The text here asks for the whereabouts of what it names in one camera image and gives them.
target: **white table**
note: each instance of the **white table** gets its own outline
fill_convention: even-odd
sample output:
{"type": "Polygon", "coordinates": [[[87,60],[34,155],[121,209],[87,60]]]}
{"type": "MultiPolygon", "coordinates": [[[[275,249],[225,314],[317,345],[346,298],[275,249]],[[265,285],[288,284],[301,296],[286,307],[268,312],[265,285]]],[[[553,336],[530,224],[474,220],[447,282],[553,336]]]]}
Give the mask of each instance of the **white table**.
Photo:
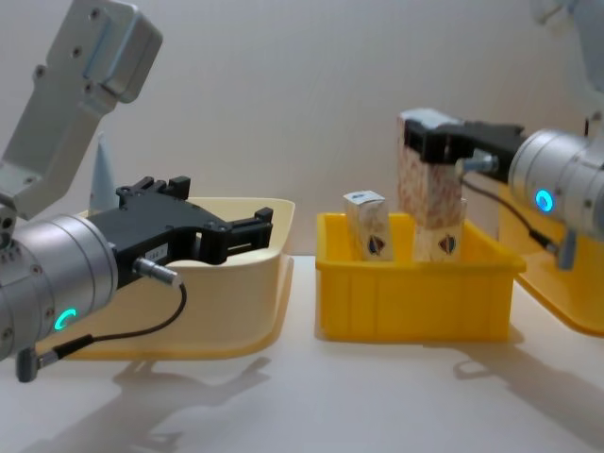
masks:
{"type": "Polygon", "coordinates": [[[604,340],[519,286],[514,344],[331,344],[313,323],[314,260],[296,258],[283,332],[254,356],[66,361],[28,385],[2,362],[0,452],[604,451],[604,340]]]}

